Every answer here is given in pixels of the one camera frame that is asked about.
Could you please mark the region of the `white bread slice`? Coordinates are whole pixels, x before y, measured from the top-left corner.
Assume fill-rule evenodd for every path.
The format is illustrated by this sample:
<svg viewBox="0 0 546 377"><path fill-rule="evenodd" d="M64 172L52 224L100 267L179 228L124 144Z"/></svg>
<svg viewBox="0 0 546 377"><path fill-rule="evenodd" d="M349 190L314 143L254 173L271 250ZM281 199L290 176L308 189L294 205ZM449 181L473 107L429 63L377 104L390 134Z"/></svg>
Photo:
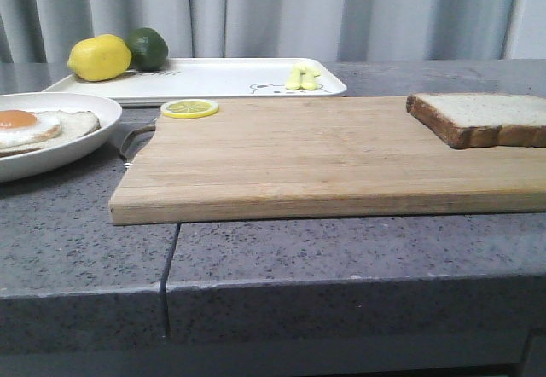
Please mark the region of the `white bread slice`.
<svg viewBox="0 0 546 377"><path fill-rule="evenodd" d="M454 149L543 148L545 100L490 93L418 93L406 111Z"/></svg>

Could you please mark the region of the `white plate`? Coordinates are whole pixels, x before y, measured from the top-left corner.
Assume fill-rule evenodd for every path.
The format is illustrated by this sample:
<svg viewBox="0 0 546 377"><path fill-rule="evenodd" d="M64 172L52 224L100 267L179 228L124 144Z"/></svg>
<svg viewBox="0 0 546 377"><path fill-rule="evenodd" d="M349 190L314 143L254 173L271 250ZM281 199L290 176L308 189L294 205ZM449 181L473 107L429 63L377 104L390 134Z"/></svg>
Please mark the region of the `white plate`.
<svg viewBox="0 0 546 377"><path fill-rule="evenodd" d="M119 124L122 107L114 100L68 92L29 92L1 96L1 109L31 112L61 110L66 113L92 112L100 128L69 142L26 154L1 158L3 183L32 177L72 163L103 145Z"/></svg>

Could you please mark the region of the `white bear tray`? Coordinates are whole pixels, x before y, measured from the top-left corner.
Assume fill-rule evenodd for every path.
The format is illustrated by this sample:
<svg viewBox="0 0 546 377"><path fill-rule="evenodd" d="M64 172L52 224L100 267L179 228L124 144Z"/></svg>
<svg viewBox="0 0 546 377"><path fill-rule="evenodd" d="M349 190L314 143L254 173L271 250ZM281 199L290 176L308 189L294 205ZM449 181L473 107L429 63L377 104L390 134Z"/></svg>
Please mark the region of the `white bear tray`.
<svg viewBox="0 0 546 377"><path fill-rule="evenodd" d="M315 71L316 89L285 88L296 67ZM124 107L151 107L177 98L342 96L346 85L322 63L308 58L175 58L157 72L130 70L102 82L69 75L45 90L103 96Z"/></svg>

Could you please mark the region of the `wooden cutting board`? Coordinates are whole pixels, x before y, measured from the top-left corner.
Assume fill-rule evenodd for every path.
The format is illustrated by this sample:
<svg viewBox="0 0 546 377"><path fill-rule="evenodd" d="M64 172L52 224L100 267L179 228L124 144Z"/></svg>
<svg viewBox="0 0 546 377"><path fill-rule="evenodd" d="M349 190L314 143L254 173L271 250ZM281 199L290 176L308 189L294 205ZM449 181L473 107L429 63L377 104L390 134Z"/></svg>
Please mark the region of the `wooden cutting board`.
<svg viewBox="0 0 546 377"><path fill-rule="evenodd" d="M402 96L225 99L160 116L109 208L119 225L541 212L545 152L455 150Z"/></svg>

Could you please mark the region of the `yellow plastic fork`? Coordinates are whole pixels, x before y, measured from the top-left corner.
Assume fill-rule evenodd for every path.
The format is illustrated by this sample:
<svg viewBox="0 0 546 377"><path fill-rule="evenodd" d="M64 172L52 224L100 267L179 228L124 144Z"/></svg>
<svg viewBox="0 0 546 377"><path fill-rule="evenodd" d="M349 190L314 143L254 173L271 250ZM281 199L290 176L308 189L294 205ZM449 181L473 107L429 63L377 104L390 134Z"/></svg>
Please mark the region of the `yellow plastic fork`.
<svg viewBox="0 0 546 377"><path fill-rule="evenodd" d="M284 84L287 90L301 90L302 89L302 77L305 73L305 66L294 65L290 70L288 78Z"/></svg>

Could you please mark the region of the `yellow plastic knife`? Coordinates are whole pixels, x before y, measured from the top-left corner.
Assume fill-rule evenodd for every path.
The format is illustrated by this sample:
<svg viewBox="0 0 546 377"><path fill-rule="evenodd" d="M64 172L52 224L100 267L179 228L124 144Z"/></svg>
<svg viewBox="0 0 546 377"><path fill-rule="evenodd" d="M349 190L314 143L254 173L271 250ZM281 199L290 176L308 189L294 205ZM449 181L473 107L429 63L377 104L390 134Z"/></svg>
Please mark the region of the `yellow plastic knife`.
<svg viewBox="0 0 546 377"><path fill-rule="evenodd" d="M301 72L301 88L303 90L317 90L317 78L321 75L320 71L314 67L303 66Z"/></svg>

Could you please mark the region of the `lemon slice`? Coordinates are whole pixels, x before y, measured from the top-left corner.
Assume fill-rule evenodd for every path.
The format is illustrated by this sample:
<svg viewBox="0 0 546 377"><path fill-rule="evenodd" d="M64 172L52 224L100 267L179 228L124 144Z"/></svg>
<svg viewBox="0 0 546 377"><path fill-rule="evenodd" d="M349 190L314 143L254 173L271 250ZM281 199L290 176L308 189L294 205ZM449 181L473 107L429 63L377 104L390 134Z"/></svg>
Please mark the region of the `lemon slice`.
<svg viewBox="0 0 546 377"><path fill-rule="evenodd" d="M160 107L162 115L174 119L197 119L217 113L217 102L203 99L180 99L169 101Z"/></svg>

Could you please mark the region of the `grey curtain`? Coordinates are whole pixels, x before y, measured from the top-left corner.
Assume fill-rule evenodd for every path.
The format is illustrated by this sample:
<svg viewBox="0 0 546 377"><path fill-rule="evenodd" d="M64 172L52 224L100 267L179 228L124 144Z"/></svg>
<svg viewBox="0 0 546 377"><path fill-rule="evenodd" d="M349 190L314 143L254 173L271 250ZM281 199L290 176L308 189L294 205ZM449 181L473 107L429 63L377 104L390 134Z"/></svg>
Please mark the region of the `grey curtain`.
<svg viewBox="0 0 546 377"><path fill-rule="evenodd" d="M542 59L545 0L1 0L4 63L152 27L174 57Z"/></svg>

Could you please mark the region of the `green lime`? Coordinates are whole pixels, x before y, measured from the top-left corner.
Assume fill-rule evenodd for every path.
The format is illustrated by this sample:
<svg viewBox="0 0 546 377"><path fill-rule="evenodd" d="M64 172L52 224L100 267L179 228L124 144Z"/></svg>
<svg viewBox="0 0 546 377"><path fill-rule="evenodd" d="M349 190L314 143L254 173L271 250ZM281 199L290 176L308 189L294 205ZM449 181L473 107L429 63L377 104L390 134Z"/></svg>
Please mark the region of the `green lime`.
<svg viewBox="0 0 546 377"><path fill-rule="evenodd" d="M127 36L125 43L132 55L131 66L136 70L153 72L165 65L169 49L155 29L138 28Z"/></svg>

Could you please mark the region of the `yellow lemon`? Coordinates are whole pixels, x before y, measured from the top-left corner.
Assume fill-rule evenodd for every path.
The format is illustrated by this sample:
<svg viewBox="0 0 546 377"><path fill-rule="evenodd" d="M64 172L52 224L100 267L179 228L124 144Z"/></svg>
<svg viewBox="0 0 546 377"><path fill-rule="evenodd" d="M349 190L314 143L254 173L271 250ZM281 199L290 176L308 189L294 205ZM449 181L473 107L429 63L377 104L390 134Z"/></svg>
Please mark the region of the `yellow lemon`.
<svg viewBox="0 0 546 377"><path fill-rule="evenodd" d="M77 42L69 54L67 66L80 78L98 82L124 73L131 58L131 51L121 37L102 34Z"/></svg>

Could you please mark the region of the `fried egg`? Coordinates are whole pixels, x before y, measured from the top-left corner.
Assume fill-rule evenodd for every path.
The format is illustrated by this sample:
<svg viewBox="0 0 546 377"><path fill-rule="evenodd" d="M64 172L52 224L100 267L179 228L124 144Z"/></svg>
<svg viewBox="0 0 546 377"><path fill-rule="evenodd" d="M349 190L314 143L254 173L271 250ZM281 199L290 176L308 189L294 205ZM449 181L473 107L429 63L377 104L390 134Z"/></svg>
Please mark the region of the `fried egg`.
<svg viewBox="0 0 546 377"><path fill-rule="evenodd" d="M11 148L56 137L61 121L55 115L23 110L1 112L1 148Z"/></svg>

